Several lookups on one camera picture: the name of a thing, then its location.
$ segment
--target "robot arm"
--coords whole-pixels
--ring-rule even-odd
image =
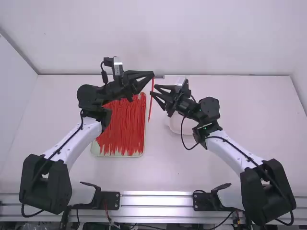
[[[244,210],[252,221],[262,226],[274,219],[280,221],[278,217],[290,212],[292,221],[287,225],[293,224],[292,210],[296,208],[296,202],[283,166],[275,159],[265,161],[254,155],[223,131],[217,122],[220,118],[217,99],[206,97],[197,103],[191,95],[186,78],[175,85],[155,85],[154,88],[158,92],[150,94],[168,116],[171,117],[177,111],[183,119],[187,117],[198,122],[193,128],[196,143],[217,154],[240,177],[241,194],[237,196],[240,196]],[[224,184],[211,191],[210,202],[217,204],[213,205],[215,210],[224,206],[223,200],[218,197],[219,190],[227,190],[230,185]]]
[[[68,204],[84,202],[84,199],[80,197],[75,199],[77,196],[72,194],[69,170],[84,149],[109,125],[112,111],[103,105],[122,98],[132,102],[133,95],[139,94],[154,77],[152,71],[123,71],[122,62],[118,57],[105,57],[103,63],[112,67],[114,81],[108,82],[107,74],[101,65],[105,85],[102,87],[82,85],[78,89],[81,123],[41,156],[30,154],[24,160],[19,192],[24,217],[31,217],[41,212],[26,215],[25,204],[59,214]],[[89,183],[82,184],[87,185],[92,194],[88,195],[85,199],[88,202],[84,203],[92,201],[90,207],[95,208],[100,188]]]

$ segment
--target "black cable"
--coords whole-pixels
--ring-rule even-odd
[[[196,102],[195,98],[191,95],[191,98],[193,99],[194,102]]]
[[[100,63],[100,68],[102,71],[104,71],[104,68],[102,68],[103,63],[104,63],[103,61]]]
[[[79,211],[78,209],[76,209],[76,213],[77,213],[77,220],[78,220],[78,224],[77,224],[77,227],[76,227],[76,230],[80,227],[80,219],[79,219]]]
[[[137,224],[135,226],[148,227],[148,228],[158,229],[158,230],[166,230],[166,229],[163,229],[163,228],[154,227],[154,226],[150,226],[150,225],[146,225],[146,224]]]
[[[218,225],[214,226],[213,228],[203,229],[203,230],[213,230],[213,229],[216,229],[216,228],[220,227],[222,224],[225,223],[226,220],[228,220],[228,218],[231,216],[231,214],[233,214],[233,212],[234,211],[230,212],[229,215],[221,223],[219,223]]]
[[[135,223],[129,230],[132,230],[135,226],[137,226],[138,223]]]
[[[182,119],[182,121],[181,121],[180,136],[181,136],[182,144],[183,144],[183,146],[185,147],[185,149],[186,149],[186,150],[192,150],[192,149],[195,148],[199,143],[196,143],[196,144],[193,145],[191,148],[188,148],[188,147],[185,145],[185,143],[184,143],[184,141],[183,141],[183,136],[182,136],[182,125],[183,125],[183,121],[184,121],[184,119],[186,119],[186,117],[187,117],[187,115],[184,115],[184,116],[183,116],[183,119]]]
[[[206,137],[205,139],[210,139],[210,138],[217,138],[221,139],[223,142],[226,142],[227,144],[231,145],[234,149],[236,149],[238,152],[240,152],[244,157],[246,157],[250,162],[252,162],[255,166],[259,166],[251,157],[249,157],[247,154],[245,154],[241,149],[239,149],[237,146],[235,146],[233,143],[228,141],[227,139],[219,136],[209,136]],[[271,184],[275,187],[275,189],[278,191],[278,193],[281,195],[281,197],[288,202],[289,200],[286,198],[285,194],[282,192],[282,190],[279,188],[278,184],[271,178],[261,167],[258,167],[258,169],[268,178],[268,180],[271,182]],[[290,216],[291,216],[291,221],[290,223],[285,223],[282,220],[276,218],[275,220],[286,225],[286,226],[291,226],[294,223],[294,215],[293,211],[291,210],[291,205],[290,202],[288,202],[288,205],[290,207]]]
[[[38,211],[38,212],[36,212],[36,213],[27,215],[27,214],[24,213],[24,203],[21,204],[21,215],[22,215],[23,217],[25,217],[25,218],[30,218],[30,217],[36,216],[36,215],[42,213],[43,211],[44,211],[44,210],[40,210],[40,211]]]
[[[83,110],[80,111],[80,118],[81,118],[81,125],[79,126],[79,128],[57,149],[55,150],[55,152],[50,156],[48,157],[47,161],[45,161],[43,163],[43,165],[39,168],[39,170],[37,171],[36,175],[34,176],[33,180],[31,181],[31,186],[30,188],[33,186],[34,182],[38,179],[38,177],[40,176],[43,168],[49,163],[49,160],[51,158],[53,158],[56,154],[60,154],[60,151],[62,150],[62,148],[80,131],[83,129],[83,117],[82,117],[82,113],[83,113]],[[42,213],[44,210],[40,210],[34,214],[30,214],[30,215],[27,215],[24,213],[24,203],[21,204],[21,215],[24,217],[24,218],[30,218],[30,217],[33,217],[33,216],[36,216],[40,213]]]

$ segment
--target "bundle of red straws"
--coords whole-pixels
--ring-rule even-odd
[[[141,92],[133,97],[133,102],[127,99],[112,101],[105,108],[112,110],[110,125],[96,138],[100,154],[122,156],[142,155],[145,139],[146,94]]]

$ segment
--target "white wall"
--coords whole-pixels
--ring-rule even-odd
[[[305,0],[4,0],[0,27],[41,73],[291,74],[307,109]]]
[[[0,35],[0,171],[34,88],[37,74]]]

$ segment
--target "red straw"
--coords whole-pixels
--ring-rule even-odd
[[[152,79],[152,91],[154,91],[154,78]],[[150,97],[150,104],[149,104],[149,114],[148,114],[148,121],[150,119],[150,114],[152,112],[152,104],[153,104],[153,97]]]

